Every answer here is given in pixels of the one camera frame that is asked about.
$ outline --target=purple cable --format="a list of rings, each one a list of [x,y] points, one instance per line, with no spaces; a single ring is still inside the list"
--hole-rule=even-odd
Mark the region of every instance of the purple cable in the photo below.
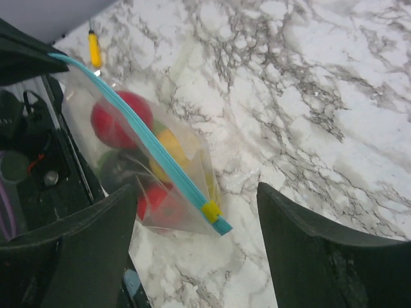
[[[0,158],[3,155],[4,155],[4,152],[0,151]],[[17,235],[17,232],[16,232],[16,225],[15,225],[13,209],[12,209],[12,206],[10,205],[10,200],[8,199],[6,189],[4,188],[3,182],[1,180],[0,180],[0,195],[1,195],[1,199],[3,199],[4,207],[6,208],[6,211],[8,214],[8,219],[10,221],[10,226],[12,228],[12,235],[10,236],[10,234],[8,233],[6,224],[4,223],[1,213],[0,213],[0,228],[1,228],[1,231],[3,231],[4,237],[6,238],[6,240],[9,241]]]

